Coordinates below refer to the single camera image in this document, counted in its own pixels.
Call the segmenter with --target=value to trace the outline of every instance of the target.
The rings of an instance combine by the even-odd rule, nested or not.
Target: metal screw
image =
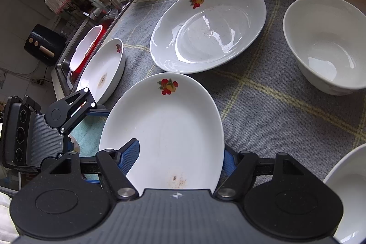
[[[232,188],[222,188],[217,193],[223,198],[231,198],[236,194],[235,190]]]
[[[124,188],[120,188],[117,191],[117,193],[122,198],[129,198],[129,197],[135,195],[136,191],[130,187],[124,187]]]

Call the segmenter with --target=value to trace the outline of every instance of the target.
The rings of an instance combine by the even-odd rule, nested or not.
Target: white tiled wall
[[[1,0],[0,1],[0,67],[16,73],[30,73],[38,64],[38,60],[24,50],[24,44],[34,26],[45,25],[54,16],[44,4],[44,0]],[[46,65],[40,63],[34,78],[42,79]],[[46,79],[51,80],[50,69],[46,71]],[[21,98],[30,95],[43,108],[56,100],[52,83],[43,86],[31,83],[7,73],[0,89],[0,101],[17,95]]]

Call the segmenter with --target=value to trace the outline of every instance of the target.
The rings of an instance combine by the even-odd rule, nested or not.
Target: black air fryer
[[[55,65],[65,48],[66,39],[37,24],[25,42],[24,49],[49,67]]]

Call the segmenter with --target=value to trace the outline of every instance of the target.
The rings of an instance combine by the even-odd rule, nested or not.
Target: stainless steel sink
[[[96,48],[92,52],[88,62],[93,57],[93,55],[98,51],[102,43],[104,42],[104,39],[107,37],[107,35],[112,30],[113,26],[117,23],[117,21],[122,17],[123,13],[127,10],[127,8],[130,6],[130,4],[134,0],[123,0],[121,2],[121,9],[112,10],[108,15],[105,15],[98,20],[94,21],[89,17],[86,17],[82,25],[79,27],[79,29],[76,31],[75,35],[69,42],[68,46],[65,48],[63,53],[61,54],[59,60],[56,64],[56,73],[57,77],[60,81],[61,88],[63,90],[63,93],[65,96],[69,95],[72,92],[76,91],[76,87],[78,85],[79,78],[84,70],[82,70],[78,80],[73,84],[70,80],[68,80],[68,77],[70,77],[70,61],[75,53],[75,49],[78,46],[78,44],[81,42],[81,40],[86,36],[86,34],[96,25],[103,25],[104,28],[106,28],[106,32],[97,44]]]

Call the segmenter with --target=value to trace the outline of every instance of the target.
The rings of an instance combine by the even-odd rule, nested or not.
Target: oval plate
[[[151,57],[167,72],[212,69],[250,46],[266,14],[264,0],[178,0],[153,31]]]
[[[194,79],[161,73],[132,86],[105,123],[99,150],[140,142],[140,156],[127,178],[145,188],[210,189],[224,160],[220,114],[207,90]]]
[[[122,41],[108,41],[89,61],[76,90],[88,87],[96,103],[104,104],[121,80],[125,63]]]

